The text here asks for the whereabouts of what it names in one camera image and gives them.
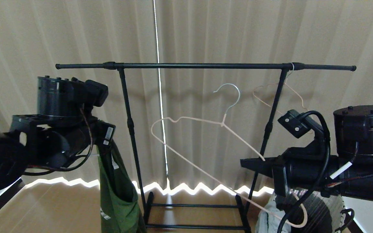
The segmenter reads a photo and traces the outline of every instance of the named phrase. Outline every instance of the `green cloth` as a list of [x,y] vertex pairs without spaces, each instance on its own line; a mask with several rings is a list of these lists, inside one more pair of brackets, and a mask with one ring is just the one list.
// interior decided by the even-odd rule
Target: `green cloth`
[[102,233],[146,233],[138,193],[114,142],[99,148]]

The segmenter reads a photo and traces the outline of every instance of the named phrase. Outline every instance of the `wooden floor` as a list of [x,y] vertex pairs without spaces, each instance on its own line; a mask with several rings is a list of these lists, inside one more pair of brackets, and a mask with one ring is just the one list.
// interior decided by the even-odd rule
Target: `wooden floor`
[[[95,233],[100,232],[99,186],[82,184],[68,186],[64,183],[36,184],[23,188],[0,210],[0,233]],[[173,196],[163,196],[155,190],[154,203],[235,205],[234,196],[218,192],[211,196],[204,191],[191,196],[180,191]],[[269,194],[255,198],[265,205]],[[259,210],[250,208],[248,218],[252,232]],[[153,207],[149,223],[240,225],[236,209]],[[148,232],[214,232],[193,229],[148,229]],[[217,233],[242,231],[218,230]]]

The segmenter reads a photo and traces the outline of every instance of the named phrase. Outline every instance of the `beige curtain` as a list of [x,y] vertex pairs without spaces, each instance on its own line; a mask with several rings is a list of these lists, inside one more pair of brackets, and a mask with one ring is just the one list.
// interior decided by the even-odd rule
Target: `beige curtain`
[[[56,63],[156,62],[151,1],[0,1],[0,131],[12,115],[37,111],[37,76],[92,79],[109,88],[109,96],[93,115],[116,125],[114,139],[132,180],[137,180],[117,71],[56,70]],[[142,168],[143,184],[166,187],[163,146],[152,139],[149,125],[160,118],[156,70],[127,70],[127,85]],[[98,178],[97,158],[72,172],[44,177],[67,180]]]
[[[253,62],[357,65],[350,71],[295,71],[287,81],[308,109],[321,112],[332,133],[333,111],[373,104],[373,1],[156,1],[160,62]],[[256,101],[253,89],[278,82],[280,71],[162,70],[164,116],[221,121],[241,90],[240,102],[226,124],[259,149],[270,108]],[[258,95],[273,102],[275,88]],[[278,110],[302,112],[299,98],[284,88]],[[256,157],[244,143],[215,125],[183,120],[166,122],[168,145],[231,187],[249,186],[253,172],[241,158]],[[277,121],[266,157],[291,146],[305,146],[313,135],[297,140]],[[187,183],[218,184],[168,150],[171,187]]]

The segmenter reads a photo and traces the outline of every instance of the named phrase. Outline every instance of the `hanger hook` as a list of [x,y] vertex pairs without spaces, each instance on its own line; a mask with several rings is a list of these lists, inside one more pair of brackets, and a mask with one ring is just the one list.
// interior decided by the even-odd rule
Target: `hanger hook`
[[213,91],[213,93],[216,93],[216,92],[218,92],[223,86],[225,86],[225,85],[232,85],[232,86],[234,86],[236,89],[237,89],[237,91],[238,91],[238,98],[237,98],[237,101],[235,102],[235,103],[233,103],[231,106],[229,106],[228,108],[227,108],[227,110],[225,111],[225,114],[224,115],[226,115],[227,114],[227,112],[228,112],[228,110],[230,109],[230,108],[232,108],[234,105],[236,105],[237,103],[238,103],[238,101],[240,100],[240,97],[241,97],[241,92],[240,92],[240,89],[238,89],[238,87],[235,85],[235,84],[232,84],[232,83],[225,83],[225,84],[222,84],[216,91]]

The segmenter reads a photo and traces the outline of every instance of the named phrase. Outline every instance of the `black metal bar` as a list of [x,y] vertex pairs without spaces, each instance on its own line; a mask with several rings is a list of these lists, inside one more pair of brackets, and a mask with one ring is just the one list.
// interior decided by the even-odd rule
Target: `black metal bar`
[[235,195],[235,200],[237,202],[238,211],[240,212],[240,218],[241,218],[241,222],[243,223],[243,227],[247,228],[247,230],[245,230],[244,232],[251,233],[251,227],[250,227],[250,224],[248,223],[247,213],[244,211],[244,205],[243,205],[243,202],[241,201],[241,197],[238,195]]
[[237,205],[198,205],[198,204],[160,204],[160,203],[152,203],[151,206],[161,206],[161,207],[202,207],[202,208],[238,208]]
[[149,221],[149,215],[151,214],[153,198],[154,198],[153,192],[149,192],[146,205],[143,206],[143,221],[145,222],[145,224],[148,224],[148,221]]
[[147,224],[149,228],[184,228],[184,229],[206,229],[206,230],[247,230],[243,226],[213,226],[213,225],[167,225]]
[[138,174],[139,187],[141,189],[142,206],[143,206],[143,209],[145,209],[145,206],[146,206],[145,193],[143,192],[141,166],[139,165],[138,149],[136,148],[135,124],[133,123],[132,114],[130,113],[130,104],[129,104],[128,88],[126,86],[125,71],[124,69],[120,69],[118,71],[119,71],[120,80],[122,82],[123,98],[125,101],[126,114],[128,116],[128,129],[129,129],[129,134],[130,134],[130,141],[132,142],[133,156],[135,157],[136,172]]
[[[289,70],[281,70],[281,73],[280,73],[280,79],[278,81],[276,94],[274,96],[273,105],[271,106],[270,117],[268,118],[268,122],[267,122],[266,127],[265,127],[265,134],[263,136],[263,143],[262,143],[262,147],[260,149],[260,154],[261,155],[264,155],[264,153],[265,153],[267,142],[268,142],[268,139],[270,138],[271,130],[273,129],[274,115],[276,114],[278,101],[280,99],[281,91],[283,90],[284,81],[286,80],[287,72],[289,72]],[[254,191],[254,188],[256,186],[256,181],[257,181],[258,175],[259,175],[258,172],[254,173],[253,183],[251,184],[250,193],[248,194],[248,199],[250,199],[250,200],[253,197],[253,191]],[[249,208],[250,208],[250,202],[247,202],[245,204],[245,209],[244,209],[245,214],[247,214]]]
[[170,69],[293,69],[295,71],[303,69],[314,70],[344,70],[355,71],[355,65],[312,65],[303,64],[299,62],[292,63],[116,63],[105,62],[98,64],[56,64],[57,69],[80,69],[80,68],[103,68],[109,70],[120,69],[157,69],[157,68],[170,68]]

